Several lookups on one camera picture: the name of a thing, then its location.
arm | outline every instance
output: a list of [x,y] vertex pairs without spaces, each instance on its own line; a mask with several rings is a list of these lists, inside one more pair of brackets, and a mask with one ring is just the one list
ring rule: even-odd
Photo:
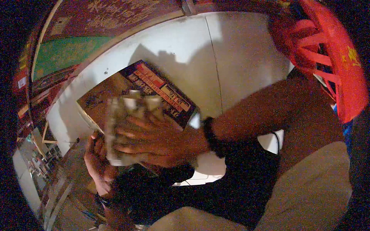
[[[220,140],[238,140],[279,130],[299,118],[303,105],[310,104],[318,95],[316,93],[317,87],[301,76],[280,81],[243,99],[216,118],[212,131]],[[126,153],[152,153],[148,160],[151,164],[172,167],[210,151],[202,129],[187,127],[179,132],[168,122],[128,120],[145,132],[121,130],[118,133],[152,143],[118,146],[116,149]]]
[[[303,76],[279,81],[242,99],[215,118],[212,131],[218,139],[231,141],[284,129],[300,117],[301,109],[318,95],[317,90],[314,83]],[[189,128],[184,132],[191,152],[209,151],[201,129]]]
[[[103,138],[94,133],[88,141],[86,153],[84,156],[87,170],[93,178],[98,194],[106,199],[112,199],[115,196],[115,190],[110,186],[110,182],[117,176],[117,170],[114,166],[104,161],[105,151]],[[135,227],[123,207],[112,205],[107,208],[104,204],[105,217],[112,230],[131,231]]]

person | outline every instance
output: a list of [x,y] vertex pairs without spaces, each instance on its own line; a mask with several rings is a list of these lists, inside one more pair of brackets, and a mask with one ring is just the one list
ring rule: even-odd
[[[200,186],[147,191],[146,200],[141,200],[136,211],[150,209],[140,213],[140,218],[134,212],[128,219],[144,219],[150,225],[178,208],[190,206],[255,228],[278,176],[321,147],[343,141],[329,100],[316,82],[294,72],[289,79],[252,94],[220,117],[206,120],[204,129],[179,132],[153,118],[129,118],[144,132],[119,133],[152,142],[117,146],[117,150],[151,153],[148,162],[163,167],[175,167],[198,154],[215,151],[225,157],[226,173],[220,180]],[[257,136],[279,129],[286,131],[286,145],[275,155],[261,147]]]
[[[366,35],[368,24],[366,22],[369,21],[369,14],[363,10],[366,9],[367,3],[347,1],[345,4],[339,6],[336,1],[325,1],[325,4],[333,10],[338,16],[338,19],[348,30],[359,53],[364,72],[368,75],[369,65],[367,65],[368,62],[366,62],[366,60],[368,60],[368,54],[370,54],[370,52],[367,52],[368,43]],[[4,127],[1,130],[2,135],[0,136],[1,146],[3,148],[1,152],[3,158],[1,162],[3,174],[1,184],[4,186],[0,193],[0,200],[4,202],[2,210],[0,210],[1,217],[3,218],[3,222],[0,225],[1,230],[43,230],[41,225],[35,222],[35,216],[32,214],[31,208],[22,194],[11,159],[16,146],[17,136],[14,127],[17,126],[17,112],[15,111],[16,99],[12,95],[11,78],[9,78],[9,76],[15,76],[16,69],[18,68],[18,57],[23,51],[32,29],[42,17],[40,12],[47,8],[51,9],[53,5],[53,1],[44,1],[42,3],[31,3],[31,6],[29,4],[8,4],[3,7],[5,15],[11,16],[7,17],[2,24],[4,28],[7,28],[7,30],[4,30],[5,33],[3,35],[5,39],[3,39],[3,44],[4,47],[11,47],[12,49],[2,49],[5,58],[3,62],[1,62],[1,65],[4,65],[4,68],[2,68],[4,71],[1,72],[3,74],[1,83],[4,90],[1,95],[3,105],[1,107],[2,113],[0,113],[1,118],[4,120]],[[22,30],[18,30],[19,25],[22,25]],[[364,121],[364,117],[366,118],[366,113],[369,113],[369,111],[360,115],[362,121]],[[369,127],[366,122],[362,122],[361,125],[365,129]],[[368,147],[369,145],[363,146],[359,144],[356,148],[363,149],[364,152],[366,152],[368,151]],[[368,198],[370,191],[367,190],[369,177],[367,174],[368,171],[362,167],[367,166],[366,161],[366,159],[362,159],[361,157],[357,158],[355,161],[351,160],[351,166],[354,169],[358,168],[360,172],[354,171],[350,174],[356,179],[360,178],[356,183],[357,189],[363,189],[358,190],[359,195],[363,195],[363,197],[356,198],[356,203],[347,212],[337,230],[366,230],[369,227],[370,221],[368,219],[368,209],[366,209],[369,206]]]

beige pants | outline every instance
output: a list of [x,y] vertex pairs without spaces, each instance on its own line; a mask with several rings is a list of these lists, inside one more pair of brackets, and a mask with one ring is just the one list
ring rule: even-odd
[[[331,230],[346,212],[352,193],[348,169],[349,158],[343,142],[331,143],[306,157],[277,181],[255,230]],[[247,229],[185,207],[161,218],[149,230]]]

wooden beam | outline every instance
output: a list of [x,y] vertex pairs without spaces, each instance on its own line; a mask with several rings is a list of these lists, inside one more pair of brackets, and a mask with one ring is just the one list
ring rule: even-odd
[[46,121],[45,128],[44,128],[44,133],[43,133],[43,140],[42,140],[43,143],[45,143],[45,135],[46,135],[46,130],[47,130],[48,126],[49,126],[49,121]]
[[42,142],[43,143],[58,143],[58,141],[55,141],[55,140],[45,140],[46,130],[48,127],[49,127],[49,121],[46,121]]
[[55,141],[55,140],[44,140],[43,143],[58,143],[58,141]]

white wall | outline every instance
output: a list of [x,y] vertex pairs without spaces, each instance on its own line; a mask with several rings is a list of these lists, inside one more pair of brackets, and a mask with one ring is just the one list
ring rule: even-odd
[[[216,117],[240,99],[285,78],[289,67],[272,43],[265,15],[207,13],[161,23],[98,57],[51,108],[47,119],[62,154],[71,146],[69,142],[91,133],[78,115],[75,101],[139,59],[150,61],[168,74],[199,106],[203,118]],[[212,163],[213,175],[225,172],[225,164],[214,155],[201,157],[201,162]],[[197,177],[216,179],[208,174]]]
[[17,172],[18,181],[22,188],[22,192],[27,199],[33,212],[36,214],[37,209],[40,206],[40,198],[36,190],[36,186],[33,183],[32,177],[26,163],[24,162],[19,150],[17,150],[13,155],[14,168]]

